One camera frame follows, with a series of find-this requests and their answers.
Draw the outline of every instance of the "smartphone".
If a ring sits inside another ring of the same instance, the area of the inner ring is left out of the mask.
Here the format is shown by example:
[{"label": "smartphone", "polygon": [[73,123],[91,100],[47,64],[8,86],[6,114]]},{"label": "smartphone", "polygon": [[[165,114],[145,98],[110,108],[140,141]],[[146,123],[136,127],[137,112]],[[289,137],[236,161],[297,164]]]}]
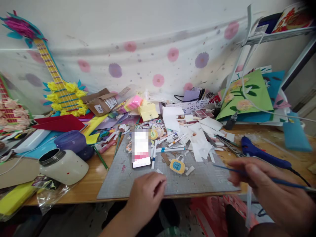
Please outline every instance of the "smartphone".
[{"label": "smartphone", "polygon": [[132,163],[133,168],[151,164],[151,130],[132,130]]}]

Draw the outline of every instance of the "hand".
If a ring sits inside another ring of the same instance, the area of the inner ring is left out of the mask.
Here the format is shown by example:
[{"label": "hand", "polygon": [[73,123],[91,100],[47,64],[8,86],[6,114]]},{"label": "hand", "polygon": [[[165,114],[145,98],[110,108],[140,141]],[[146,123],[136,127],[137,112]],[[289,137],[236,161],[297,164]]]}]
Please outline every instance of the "hand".
[{"label": "hand", "polygon": [[291,235],[307,234],[316,218],[316,205],[307,193],[298,188],[275,184],[271,178],[291,183],[295,179],[281,170],[256,158],[238,158],[228,163],[234,169],[246,171],[249,177],[230,171],[229,181],[234,186],[246,182],[273,221]]},{"label": "hand", "polygon": [[124,212],[142,229],[154,216],[164,197],[167,178],[163,174],[151,172],[135,179]]}]

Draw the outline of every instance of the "green pencil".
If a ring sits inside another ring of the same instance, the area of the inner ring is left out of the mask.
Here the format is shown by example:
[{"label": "green pencil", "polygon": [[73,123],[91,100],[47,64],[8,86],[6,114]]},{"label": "green pencil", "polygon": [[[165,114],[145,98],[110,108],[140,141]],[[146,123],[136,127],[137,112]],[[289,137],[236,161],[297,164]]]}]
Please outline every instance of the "green pencil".
[{"label": "green pencil", "polygon": [[102,159],[102,156],[100,155],[99,151],[97,150],[97,148],[93,145],[92,146],[93,149],[95,150],[96,154],[98,155],[98,157],[100,158],[102,164],[104,165],[106,170],[109,170],[108,166],[106,165],[105,161]]}]

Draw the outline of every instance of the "glue bottle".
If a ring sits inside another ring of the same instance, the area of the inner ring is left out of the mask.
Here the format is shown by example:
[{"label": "glue bottle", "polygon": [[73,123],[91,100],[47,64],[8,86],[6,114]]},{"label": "glue bottle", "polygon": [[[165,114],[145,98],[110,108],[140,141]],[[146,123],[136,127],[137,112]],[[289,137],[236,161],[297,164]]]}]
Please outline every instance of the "glue bottle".
[{"label": "glue bottle", "polygon": [[230,117],[230,119],[227,121],[226,125],[224,126],[224,128],[225,128],[226,130],[232,130],[232,129],[233,129],[233,126],[234,126],[235,123],[236,123],[237,114],[238,114],[238,111],[236,111],[236,112]]}]

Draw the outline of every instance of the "green card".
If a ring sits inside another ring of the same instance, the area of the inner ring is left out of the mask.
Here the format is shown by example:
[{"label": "green card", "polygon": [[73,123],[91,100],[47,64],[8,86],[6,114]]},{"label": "green card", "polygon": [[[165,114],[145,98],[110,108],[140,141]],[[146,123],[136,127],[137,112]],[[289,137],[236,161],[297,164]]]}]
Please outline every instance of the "green card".
[{"label": "green card", "polygon": [[[262,110],[273,110],[271,99],[260,70],[256,70],[244,76],[245,92],[247,98]],[[249,100],[247,100],[242,91],[241,79],[231,83],[227,95],[223,98],[221,112],[216,119],[233,115],[236,111],[239,114],[259,112]]]}]

